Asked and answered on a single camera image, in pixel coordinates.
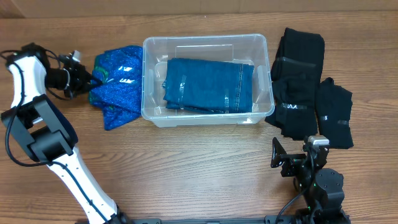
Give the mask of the sparkly blue garment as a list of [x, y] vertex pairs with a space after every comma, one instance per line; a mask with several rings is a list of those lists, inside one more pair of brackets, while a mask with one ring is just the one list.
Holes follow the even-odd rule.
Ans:
[[90, 91], [90, 104], [101, 109], [110, 131], [141, 116], [143, 48], [129, 45], [95, 58], [92, 75], [103, 84]]

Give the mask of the small black garment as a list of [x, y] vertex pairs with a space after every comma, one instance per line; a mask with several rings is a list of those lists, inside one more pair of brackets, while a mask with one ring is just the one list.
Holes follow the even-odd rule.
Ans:
[[349, 149], [354, 146], [349, 121], [352, 92], [335, 85], [331, 77], [323, 80], [315, 95], [319, 132], [330, 141], [330, 147]]

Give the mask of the large black garment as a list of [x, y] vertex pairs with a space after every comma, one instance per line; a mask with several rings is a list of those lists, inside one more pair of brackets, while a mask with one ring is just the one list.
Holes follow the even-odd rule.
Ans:
[[315, 95], [323, 71], [325, 41], [319, 34], [286, 28], [271, 68], [275, 110], [265, 122], [281, 135], [303, 140], [318, 132]]

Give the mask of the dark teal garment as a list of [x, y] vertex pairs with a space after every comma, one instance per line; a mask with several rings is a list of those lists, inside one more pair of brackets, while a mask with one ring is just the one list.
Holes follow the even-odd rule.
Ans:
[[173, 58], [162, 87], [166, 108], [197, 113], [250, 113], [254, 66]]

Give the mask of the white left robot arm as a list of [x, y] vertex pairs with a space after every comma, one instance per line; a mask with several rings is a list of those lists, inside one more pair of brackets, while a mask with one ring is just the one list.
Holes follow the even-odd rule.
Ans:
[[103, 191], [83, 161], [73, 126], [47, 96], [51, 89], [62, 90], [68, 101], [102, 84], [91, 84], [94, 77], [80, 63], [79, 51], [56, 55], [31, 43], [3, 50], [1, 57], [14, 80], [12, 105], [1, 114], [9, 158], [22, 167], [48, 167], [75, 197], [88, 223], [161, 223], [130, 219]]

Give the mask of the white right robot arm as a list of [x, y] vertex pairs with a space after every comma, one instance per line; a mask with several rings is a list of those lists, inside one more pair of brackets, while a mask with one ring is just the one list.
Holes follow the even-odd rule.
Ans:
[[[298, 195], [282, 207], [274, 223], [351, 223], [342, 209], [344, 177], [324, 168], [328, 148], [307, 142], [303, 150], [303, 154], [287, 154], [278, 141], [273, 144], [272, 167], [281, 166], [282, 177], [293, 177], [298, 191]], [[300, 197], [307, 207], [297, 210], [294, 216], [284, 216], [285, 210]]]

